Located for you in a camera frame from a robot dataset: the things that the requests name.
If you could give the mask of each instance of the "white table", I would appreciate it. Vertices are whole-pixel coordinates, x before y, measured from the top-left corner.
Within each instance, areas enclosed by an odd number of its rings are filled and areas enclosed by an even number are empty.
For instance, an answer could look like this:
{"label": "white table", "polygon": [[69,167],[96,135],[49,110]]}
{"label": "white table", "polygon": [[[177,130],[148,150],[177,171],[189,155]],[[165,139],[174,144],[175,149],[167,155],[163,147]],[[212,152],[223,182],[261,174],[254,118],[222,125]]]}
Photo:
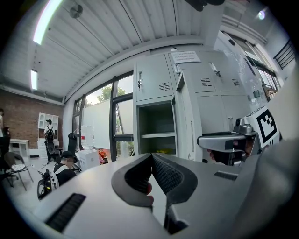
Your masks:
{"label": "white table", "polygon": [[28,162],[30,158],[29,140],[10,139],[9,151],[13,152],[13,144],[19,144],[20,155],[24,161]]}

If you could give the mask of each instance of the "finger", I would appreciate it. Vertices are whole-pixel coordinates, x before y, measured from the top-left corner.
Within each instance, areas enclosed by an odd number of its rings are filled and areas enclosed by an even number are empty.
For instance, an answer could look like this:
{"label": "finger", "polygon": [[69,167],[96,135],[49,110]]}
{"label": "finger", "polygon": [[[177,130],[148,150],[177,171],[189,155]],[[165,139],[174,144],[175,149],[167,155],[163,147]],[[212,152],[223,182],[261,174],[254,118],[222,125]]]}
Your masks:
{"label": "finger", "polygon": [[153,204],[153,202],[154,202],[154,197],[153,196],[148,196],[149,198],[150,198],[150,200],[151,200],[151,204]]}
{"label": "finger", "polygon": [[148,194],[151,192],[152,188],[153,188],[153,187],[151,186],[151,184],[148,183],[148,185],[147,185],[147,187],[146,187],[146,195],[148,195]]}

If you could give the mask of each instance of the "black backpack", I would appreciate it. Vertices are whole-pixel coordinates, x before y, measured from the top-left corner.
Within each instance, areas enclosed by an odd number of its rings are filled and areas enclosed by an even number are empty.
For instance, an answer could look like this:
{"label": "black backpack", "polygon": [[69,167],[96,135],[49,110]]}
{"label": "black backpack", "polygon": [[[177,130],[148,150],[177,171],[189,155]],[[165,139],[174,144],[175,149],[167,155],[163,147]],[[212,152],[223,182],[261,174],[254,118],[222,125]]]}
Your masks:
{"label": "black backpack", "polygon": [[49,126],[47,126],[47,127],[48,127],[48,131],[46,133],[46,141],[53,141],[53,139],[54,139],[53,126],[52,126],[52,128],[49,128]]}
{"label": "black backpack", "polygon": [[42,175],[42,179],[37,184],[37,197],[39,200],[42,200],[47,194],[52,192],[51,174],[48,169],[46,169],[44,174],[40,171],[38,173]]}

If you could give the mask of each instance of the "tree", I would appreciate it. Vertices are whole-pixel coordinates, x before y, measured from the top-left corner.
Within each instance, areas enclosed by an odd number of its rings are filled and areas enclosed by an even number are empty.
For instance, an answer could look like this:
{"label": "tree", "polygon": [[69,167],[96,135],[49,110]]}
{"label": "tree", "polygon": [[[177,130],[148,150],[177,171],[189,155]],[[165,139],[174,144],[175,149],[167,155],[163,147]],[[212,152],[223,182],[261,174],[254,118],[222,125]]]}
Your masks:
{"label": "tree", "polygon": [[[111,86],[105,86],[103,89],[102,89],[102,95],[101,96],[97,96],[99,102],[102,102],[106,99],[110,99],[110,96],[111,96],[111,90],[112,90],[112,87]],[[124,95],[126,93],[126,91],[120,87],[117,88],[117,96],[120,96],[120,95]]]}
{"label": "tree", "polygon": [[87,99],[85,99],[85,105],[84,105],[84,107],[86,108],[86,107],[89,107],[89,106],[92,106],[92,103],[90,102],[88,102],[87,101]]}

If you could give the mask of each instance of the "ceiling light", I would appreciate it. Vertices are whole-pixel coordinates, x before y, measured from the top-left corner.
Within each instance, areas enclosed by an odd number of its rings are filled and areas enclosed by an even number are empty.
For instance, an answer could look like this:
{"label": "ceiling light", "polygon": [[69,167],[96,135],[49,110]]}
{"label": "ceiling light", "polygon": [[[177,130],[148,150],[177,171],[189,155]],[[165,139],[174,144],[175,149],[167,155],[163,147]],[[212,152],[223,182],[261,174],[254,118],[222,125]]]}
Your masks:
{"label": "ceiling light", "polygon": [[31,70],[31,88],[37,90],[37,71]]}
{"label": "ceiling light", "polygon": [[42,44],[43,35],[45,34],[48,23],[51,20],[51,17],[55,13],[56,9],[60,5],[62,0],[49,0],[47,6],[44,8],[43,13],[38,20],[36,31],[34,33],[33,41],[38,44]]}
{"label": "ceiling light", "polygon": [[264,18],[265,18],[265,12],[264,12],[264,11],[260,11],[260,12],[258,13],[258,18],[259,18],[260,20],[264,19]]}

